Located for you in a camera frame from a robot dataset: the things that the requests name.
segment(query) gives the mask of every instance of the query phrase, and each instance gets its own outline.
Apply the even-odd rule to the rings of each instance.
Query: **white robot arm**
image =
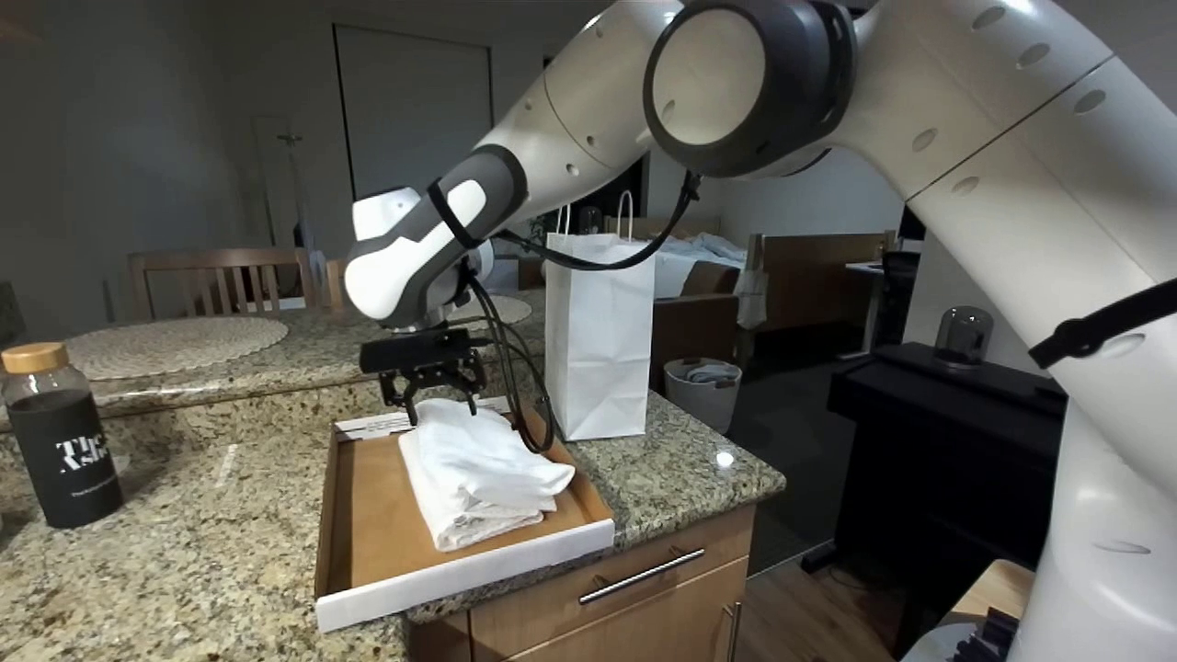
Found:
[[[874,161],[1070,394],[1011,658],[1172,658],[1177,118],[1053,0],[880,0],[854,27],[804,0],[620,0],[356,247],[356,310],[421,324],[463,235],[598,188],[652,137],[703,175],[830,145]]]

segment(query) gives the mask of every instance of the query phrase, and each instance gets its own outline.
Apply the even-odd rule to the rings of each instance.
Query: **box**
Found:
[[[402,411],[333,428],[315,560],[318,631],[613,549],[613,516],[578,470],[539,527],[437,553],[414,510],[396,430],[409,430]],[[558,438],[549,460],[572,464]]]

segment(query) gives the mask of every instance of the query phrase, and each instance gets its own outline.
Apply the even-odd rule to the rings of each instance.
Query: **black bottle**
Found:
[[[32,479],[44,521],[87,527],[122,509],[101,419],[85,376],[62,342],[12,345],[0,352],[12,433]]]

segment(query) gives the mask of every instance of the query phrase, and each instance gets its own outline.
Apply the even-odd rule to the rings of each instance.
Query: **wooden chair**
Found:
[[[238,318],[312,307],[304,254],[296,247],[139,251],[130,256],[142,319]]]

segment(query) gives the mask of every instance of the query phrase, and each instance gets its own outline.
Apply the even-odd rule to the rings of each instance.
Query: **white paper bag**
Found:
[[[553,233],[549,247],[584,261],[638,251],[626,235]],[[578,273],[545,261],[545,386],[566,440],[648,430],[653,261]]]

